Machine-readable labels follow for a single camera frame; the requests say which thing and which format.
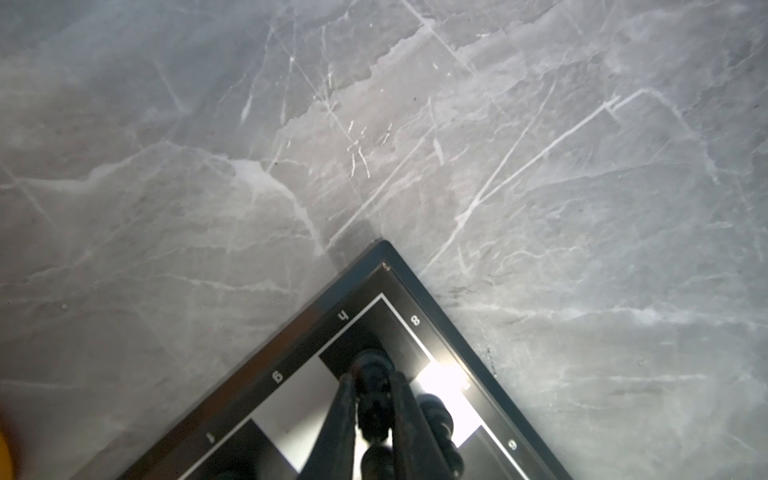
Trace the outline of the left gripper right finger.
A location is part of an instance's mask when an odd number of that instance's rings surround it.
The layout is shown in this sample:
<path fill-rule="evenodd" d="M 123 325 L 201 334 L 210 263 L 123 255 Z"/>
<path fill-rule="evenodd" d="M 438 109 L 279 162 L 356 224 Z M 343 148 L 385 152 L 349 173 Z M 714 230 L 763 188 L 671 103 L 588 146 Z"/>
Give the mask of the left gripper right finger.
<path fill-rule="evenodd" d="M 401 372 L 390 375 L 394 409 L 396 479 L 452 479 L 453 475 L 415 396 Z"/>

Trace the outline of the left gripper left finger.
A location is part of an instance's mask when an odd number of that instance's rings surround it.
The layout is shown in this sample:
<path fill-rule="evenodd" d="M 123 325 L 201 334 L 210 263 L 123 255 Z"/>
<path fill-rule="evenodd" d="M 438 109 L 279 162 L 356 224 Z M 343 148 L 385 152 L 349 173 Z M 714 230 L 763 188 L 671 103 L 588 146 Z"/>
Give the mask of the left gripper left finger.
<path fill-rule="evenodd" d="M 355 429 L 355 380 L 350 374 L 343 374 L 321 431 L 298 479 L 350 480 L 354 472 Z"/>

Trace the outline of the black chess rook piece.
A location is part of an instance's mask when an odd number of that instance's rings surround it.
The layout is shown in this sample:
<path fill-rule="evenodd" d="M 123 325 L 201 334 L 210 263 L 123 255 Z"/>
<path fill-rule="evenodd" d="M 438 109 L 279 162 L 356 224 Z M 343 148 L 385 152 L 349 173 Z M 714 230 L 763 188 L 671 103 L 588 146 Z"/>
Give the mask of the black chess rook piece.
<path fill-rule="evenodd" d="M 364 350 L 350 366 L 357 397 L 357 425 L 369 444 L 383 443 L 394 424 L 389 381 L 394 371 L 387 354 L 377 349 Z"/>

